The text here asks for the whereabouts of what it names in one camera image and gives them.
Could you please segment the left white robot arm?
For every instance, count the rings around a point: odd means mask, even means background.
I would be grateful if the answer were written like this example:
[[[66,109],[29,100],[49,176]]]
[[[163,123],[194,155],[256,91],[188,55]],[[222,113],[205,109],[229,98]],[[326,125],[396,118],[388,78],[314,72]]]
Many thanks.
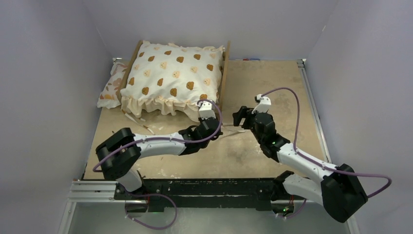
[[[95,150],[98,164],[94,172],[102,172],[106,180],[116,180],[132,199],[145,194],[140,173],[133,169],[138,159],[161,155],[190,155],[207,147],[210,140],[221,135],[218,119],[210,117],[170,135],[146,136],[122,128],[101,143]]]

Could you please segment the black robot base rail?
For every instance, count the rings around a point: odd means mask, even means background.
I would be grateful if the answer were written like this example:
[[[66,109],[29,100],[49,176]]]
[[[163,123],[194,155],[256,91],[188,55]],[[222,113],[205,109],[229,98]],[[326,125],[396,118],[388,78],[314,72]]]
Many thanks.
[[[288,202],[273,178],[144,179],[136,192],[116,184],[114,199],[140,205],[132,212],[163,212],[165,208],[250,208],[270,211],[272,202]]]

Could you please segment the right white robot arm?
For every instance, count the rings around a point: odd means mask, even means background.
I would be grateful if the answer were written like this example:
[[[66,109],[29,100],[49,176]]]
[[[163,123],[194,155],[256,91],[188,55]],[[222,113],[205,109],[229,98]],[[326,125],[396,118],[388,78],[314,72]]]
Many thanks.
[[[330,217],[341,223],[368,201],[352,167],[336,166],[295,149],[290,140],[277,133],[272,115],[241,106],[232,117],[234,126],[252,132],[265,156],[304,174],[285,171],[275,178],[272,201],[297,195],[321,205]]]

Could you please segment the floral print small pillow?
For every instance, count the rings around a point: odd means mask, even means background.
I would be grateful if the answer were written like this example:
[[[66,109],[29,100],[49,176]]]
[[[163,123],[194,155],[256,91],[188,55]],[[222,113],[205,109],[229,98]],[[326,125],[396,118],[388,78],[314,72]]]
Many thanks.
[[[126,68],[127,64],[125,61],[118,59],[114,62],[110,71],[110,78],[97,101],[97,108],[112,109],[120,105],[117,94],[120,91]]]

